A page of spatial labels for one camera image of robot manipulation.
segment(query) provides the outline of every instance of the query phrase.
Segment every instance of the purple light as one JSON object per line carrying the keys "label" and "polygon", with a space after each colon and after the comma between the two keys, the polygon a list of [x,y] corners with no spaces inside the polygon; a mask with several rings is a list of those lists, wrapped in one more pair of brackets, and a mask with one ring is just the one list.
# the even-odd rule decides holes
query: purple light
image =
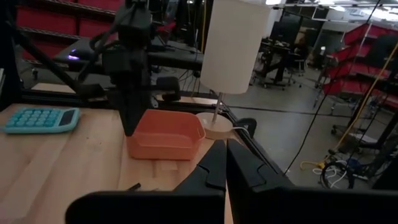
{"label": "purple light", "polygon": [[79,57],[75,57],[75,56],[71,56],[71,55],[68,55],[68,58],[70,60],[79,60],[80,59]]}

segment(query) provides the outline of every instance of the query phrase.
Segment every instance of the workbench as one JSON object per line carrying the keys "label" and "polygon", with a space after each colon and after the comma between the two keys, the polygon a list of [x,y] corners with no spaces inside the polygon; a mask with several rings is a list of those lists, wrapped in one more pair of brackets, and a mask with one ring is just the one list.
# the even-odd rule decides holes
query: workbench
{"label": "workbench", "polygon": [[[67,86],[38,84],[34,90],[71,92]],[[182,98],[185,103],[216,100]],[[19,108],[0,113],[0,125]],[[236,133],[231,138],[239,139]],[[76,198],[99,190],[173,190],[213,144],[205,139],[192,161],[137,160],[128,156],[118,111],[81,108],[78,126],[69,133],[0,133],[0,223],[61,224]],[[228,194],[225,223],[232,223]]]}

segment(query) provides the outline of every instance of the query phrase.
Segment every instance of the orange basket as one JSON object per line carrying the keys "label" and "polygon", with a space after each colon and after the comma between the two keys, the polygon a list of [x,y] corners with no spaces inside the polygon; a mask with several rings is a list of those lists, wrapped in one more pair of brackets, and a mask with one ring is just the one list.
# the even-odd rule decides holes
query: orange basket
{"label": "orange basket", "polygon": [[205,130],[194,114],[147,110],[126,141],[135,159],[191,160],[204,138]]}

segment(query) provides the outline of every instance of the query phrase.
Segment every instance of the lamp shade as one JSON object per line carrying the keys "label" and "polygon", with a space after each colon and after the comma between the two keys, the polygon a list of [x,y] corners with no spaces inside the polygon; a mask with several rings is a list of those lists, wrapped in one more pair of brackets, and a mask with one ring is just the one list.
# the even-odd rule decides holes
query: lamp shade
{"label": "lamp shade", "polygon": [[248,90],[271,8],[239,0],[214,0],[200,82],[211,90]]}

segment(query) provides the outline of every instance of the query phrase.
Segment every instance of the gray floor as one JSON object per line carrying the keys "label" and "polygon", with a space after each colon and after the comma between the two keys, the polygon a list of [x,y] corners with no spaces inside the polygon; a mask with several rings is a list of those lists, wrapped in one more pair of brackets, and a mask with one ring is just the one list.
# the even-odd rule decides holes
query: gray floor
{"label": "gray floor", "polygon": [[[183,72],[174,68],[164,68],[160,76],[179,77]],[[317,107],[313,107],[318,90],[314,89],[314,82],[309,79],[314,79],[317,75],[318,72],[307,69],[304,77],[296,77],[297,81],[302,83],[301,88],[298,83],[286,88],[285,91],[278,87],[265,89],[260,85],[253,85],[244,94],[227,95],[224,99],[224,102],[232,108],[237,117],[250,117],[257,120],[255,139],[282,170],[286,170],[299,151],[313,119],[313,114],[320,106],[320,115],[316,117],[301,153],[287,171],[288,177],[294,184],[312,187],[320,187],[319,176],[312,172],[313,167],[300,170],[301,161],[322,160],[326,156],[327,150],[333,148],[338,142],[338,137],[330,133],[332,125],[346,124],[351,115],[351,109],[348,106],[336,106],[333,112],[334,116],[330,116],[333,101],[329,98],[322,105],[318,104]],[[25,81],[26,87],[36,83],[32,80],[29,70],[24,72],[21,77]],[[39,82],[61,83],[46,70],[39,70]],[[103,86],[110,85],[108,77],[99,75],[90,75],[87,82],[101,83]],[[189,77],[186,81],[181,81],[181,88],[192,91],[194,82]],[[200,92],[208,93],[209,89],[201,85]],[[390,113],[381,111],[371,125],[368,135],[378,138],[390,118]],[[356,126],[366,126],[368,123],[368,119],[360,119]],[[345,184],[342,181],[339,183],[339,187],[344,188]],[[369,184],[356,181],[356,188],[369,188]]]}

